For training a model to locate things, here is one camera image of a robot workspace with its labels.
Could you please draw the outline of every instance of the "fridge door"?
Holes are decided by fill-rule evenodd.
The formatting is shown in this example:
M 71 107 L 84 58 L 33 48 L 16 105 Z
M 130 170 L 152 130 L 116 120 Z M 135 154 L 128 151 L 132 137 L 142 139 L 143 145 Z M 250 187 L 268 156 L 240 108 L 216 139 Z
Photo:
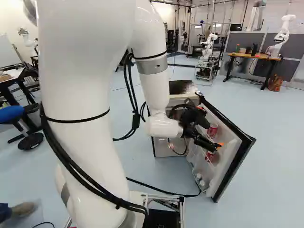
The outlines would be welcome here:
M 187 160 L 193 167 L 192 171 L 198 184 L 200 184 L 200 180 L 196 174 L 200 172 L 204 180 L 201 188 L 206 190 L 206 196 L 211 197 L 216 203 L 256 139 L 239 129 L 224 114 L 210 104 L 202 93 L 197 92 L 196 94 L 200 97 L 200 106 L 208 113 L 206 115 L 208 121 L 211 124 L 218 125 L 215 138 L 210 139 L 216 143 L 222 143 L 223 146 L 218 149 L 216 154 L 210 155 L 208 151 L 194 145 L 192 141 L 189 146 Z M 206 129 L 200 127 L 199 131 L 206 137 L 209 137 Z

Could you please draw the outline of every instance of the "black cable tie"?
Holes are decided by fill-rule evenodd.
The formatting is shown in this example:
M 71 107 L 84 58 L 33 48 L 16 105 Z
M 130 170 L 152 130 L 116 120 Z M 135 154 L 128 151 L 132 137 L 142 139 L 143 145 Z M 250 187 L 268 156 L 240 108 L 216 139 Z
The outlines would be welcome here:
M 167 50 L 165 50 L 164 52 L 162 52 L 162 53 L 160 53 L 160 54 L 154 55 L 154 56 L 135 57 L 135 56 L 133 55 L 133 58 L 134 58 L 135 60 L 144 60 L 144 59 L 156 58 L 156 57 L 162 56 L 162 55 L 164 55 L 164 54 L 166 54 L 166 53 L 167 53 Z
M 51 121 L 51 122 L 55 122 L 55 123 L 61 123 L 61 124 L 76 124 L 76 123 L 83 123 L 83 122 L 89 122 L 89 121 L 92 121 L 92 120 L 96 120 L 98 118 L 101 118 L 105 115 L 107 115 L 108 113 L 110 112 L 110 108 L 108 109 L 108 111 L 100 114 L 100 115 L 97 115 L 97 116 L 93 116 L 93 117 L 90 117 L 90 118 L 86 118 L 86 119 L 81 119 L 81 120 L 56 120 L 56 119 L 53 119 L 53 118 L 50 118 L 50 117 L 47 117 L 45 114 L 44 115 L 40 115 L 41 118 L 45 118 L 46 120 L 48 121 Z
M 113 202 L 116 205 L 116 207 L 115 207 L 116 210 L 118 210 L 124 203 L 122 198 L 114 198 Z
M 132 129 L 136 130 L 139 128 L 140 122 L 141 122 L 141 115 L 138 113 L 138 111 L 133 111 L 133 119 L 132 119 Z

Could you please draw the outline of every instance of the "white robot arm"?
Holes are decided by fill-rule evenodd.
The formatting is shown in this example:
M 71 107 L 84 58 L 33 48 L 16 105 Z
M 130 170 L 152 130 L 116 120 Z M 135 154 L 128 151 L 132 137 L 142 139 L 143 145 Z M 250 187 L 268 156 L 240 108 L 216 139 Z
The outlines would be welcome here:
M 202 48 L 202 57 L 203 60 L 208 60 L 208 58 L 212 55 L 212 49 L 213 49 L 213 42 L 218 39 L 218 36 L 210 33 L 206 42 L 201 42 L 199 44 L 205 45 L 205 47 Z
M 271 55 L 271 57 L 278 57 L 282 46 L 289 40 L 289 23 L 295 18 L 296 16 L 292 14 L 288 14 L 282 17 L 282 28 L 274 38 L 274 41 L 279 43 L 276 45 L 269 46 L 266 50 L 266 54 Z
M 129 48 L 151 112 L 147 133 L 168 138 L 183 133 L 165 113 L 169 75 L 163 22 L 148 0 L 38 0 L 37 6 L 42 123 L 61 161 L 57 189 L 77 227 L 141 227 L 135 210 L 119 206 L 131 196 L 110 131 L 110 77 Z M 75 32 L 80 25 L 81 33 Z
M 26 47 L 32 48 L 32 52 L 33 52 L 32 56 L 37 55 L 37 53 L 35 51 L 35 48 L 37 47 L 38 42 L 36 40 L 30 40 L 29 39 L 29 32 L 26 29 L 24 29 L 24 28 L 19 28 L 18 34 L 23 37 L 24 45 Z

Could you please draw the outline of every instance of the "can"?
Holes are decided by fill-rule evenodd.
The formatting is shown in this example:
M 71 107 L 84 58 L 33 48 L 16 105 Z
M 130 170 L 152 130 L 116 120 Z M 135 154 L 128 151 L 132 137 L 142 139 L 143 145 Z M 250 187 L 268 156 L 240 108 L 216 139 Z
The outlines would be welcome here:
M 215 138 L 218 132 L 218 125 L 216 123 L 210 124 L 210 128 L 207 130 L 207 134 L 211 139 Z

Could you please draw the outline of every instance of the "gray partition panel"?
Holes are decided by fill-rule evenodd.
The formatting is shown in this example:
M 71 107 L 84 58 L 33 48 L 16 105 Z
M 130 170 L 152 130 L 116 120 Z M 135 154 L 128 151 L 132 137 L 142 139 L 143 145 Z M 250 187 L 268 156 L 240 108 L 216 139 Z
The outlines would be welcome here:
M 264 35 L 265 34 L 262 32 L 230 33 L 226 52 L 235 52 L 237 44 L 240 44 L 241 48 L 246 48 L 252 47 L 255 43 L 258 44 L 257 50 L 259 50 L 262 45 Z
M 277 44 L 274 42 L 274 37 L 276 35 L 276 33 L 267 33 L 263 44 L 262 52 L 265 52 L 269 46 Z M 289 40 L 282 46 L 280 53 L 285 58 L 302 59 L 304 54 L 303 40 L 304 34 L 290 34 Z
M 284 81 L 290 82 L 296 69 L 298 68 L 299 63 L 299 61 L 283 59 L 281 62 L 276 63 L 272 75 L 277 74 L 278 76 L 282 77 Z M 270 65 L 271 63 L 269 60 L 259 59 L 256 63 L 253 75 L 266 77 Z

